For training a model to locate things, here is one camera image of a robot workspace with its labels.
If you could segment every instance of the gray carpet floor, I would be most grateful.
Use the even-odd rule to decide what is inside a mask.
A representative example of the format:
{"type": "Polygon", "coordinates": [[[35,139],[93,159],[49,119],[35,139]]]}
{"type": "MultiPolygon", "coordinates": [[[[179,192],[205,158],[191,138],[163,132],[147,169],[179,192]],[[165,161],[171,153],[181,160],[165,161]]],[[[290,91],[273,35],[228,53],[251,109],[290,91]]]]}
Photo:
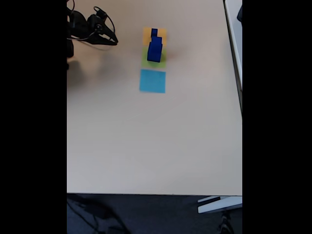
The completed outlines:
{"type": "MultiPolygon", "coordinates": [[[[217,234],[221,212],[198,214],[197,200],[204,196],[175,195],[81,195],[97,200],[119,215],[131,234],[217,234]]],[[[90,223],[95,221],[74,203],[75,210],[90,223]]],[[[242,234],[242,208],[230,211],[234,234],[242,234]]],[[[99,230],[118,227],[115,220],[98,219],[99,230]]],[[[93,234],[80,217],[67,206],[67,233],[93,234]]]]}

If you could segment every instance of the green square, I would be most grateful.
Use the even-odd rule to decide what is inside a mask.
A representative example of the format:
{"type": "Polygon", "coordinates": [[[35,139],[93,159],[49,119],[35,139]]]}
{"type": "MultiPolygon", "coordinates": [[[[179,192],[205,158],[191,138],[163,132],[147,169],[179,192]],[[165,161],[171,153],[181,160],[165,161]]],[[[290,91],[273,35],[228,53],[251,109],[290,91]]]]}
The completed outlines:
{"type": "Polygon", "coordinates": [[[166,67],[166,57],[167,57],[166,49],[162,47],[160,62],[148,61],[147,52],[148,52],[148,47],[143,47],[142,63],[141,63],[142,67],[149,67],[149,68],[165,68],[166,67]]]}

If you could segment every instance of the blue object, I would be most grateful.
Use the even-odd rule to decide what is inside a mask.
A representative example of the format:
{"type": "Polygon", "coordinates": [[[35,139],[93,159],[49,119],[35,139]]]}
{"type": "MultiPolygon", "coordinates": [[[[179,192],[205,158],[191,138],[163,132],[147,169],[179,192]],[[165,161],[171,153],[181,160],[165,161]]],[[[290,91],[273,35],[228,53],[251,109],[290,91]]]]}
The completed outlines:
{"type": "Polygon", "coordinates": [[[140,91],[166,93],[166,72],[141,69],[140,91]]]}
{"type": "Polygon", "coordinates": [[[157,37],[158,29],[152,28],[151,37],[157,37]]]}
{"type": "Polygon", "coordinates": [[[160,62],[162,50],[162,38],[152,37],[152,41],[148,47],[147,60],[152,62],[160,62]]]}

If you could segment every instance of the sticky note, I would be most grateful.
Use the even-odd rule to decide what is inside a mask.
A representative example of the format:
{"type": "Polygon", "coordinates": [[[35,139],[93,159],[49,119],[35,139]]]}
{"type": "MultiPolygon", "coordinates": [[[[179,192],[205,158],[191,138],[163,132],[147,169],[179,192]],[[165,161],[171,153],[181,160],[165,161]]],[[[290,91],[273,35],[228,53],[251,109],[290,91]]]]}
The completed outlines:
{"type": "MultiPolygon", "coordinates": [[[[149,46],[151,42],[151,33],[152,33],[151,27],[143,28],[143,45],[149,46]]],[[[157,36],[162,38],[162,45],[167,46],[167,30],[165,28],[158,28],[157,36]]]]}
{"type": "Polygon", "coordinates": [[[166,93],[166,73],[141,69],[140,91],[166,93]]]}
{"type": "Polygon", "coordinates": [[[166,67],[166,58],[167,50],[162,47],[160,62],[153,62],[147,60],[148,47],[143,47],[142,49],[142,62],[141,66],[146,68],[165,68],[166,67]]]}

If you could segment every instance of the white table surface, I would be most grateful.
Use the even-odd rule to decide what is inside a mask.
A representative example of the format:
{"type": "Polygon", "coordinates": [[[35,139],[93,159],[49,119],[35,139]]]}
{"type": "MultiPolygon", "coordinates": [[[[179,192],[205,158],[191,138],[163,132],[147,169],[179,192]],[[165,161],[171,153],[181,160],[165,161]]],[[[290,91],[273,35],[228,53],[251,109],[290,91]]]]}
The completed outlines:
{"type": "Polygon", "coordinates": [[[242,195],[242,115],[222,0],[76,0],[115,47],[74,41],[67,192],[242,195]],[[166,93],[141,93],[142,30],[166,28],[166,93]]]}

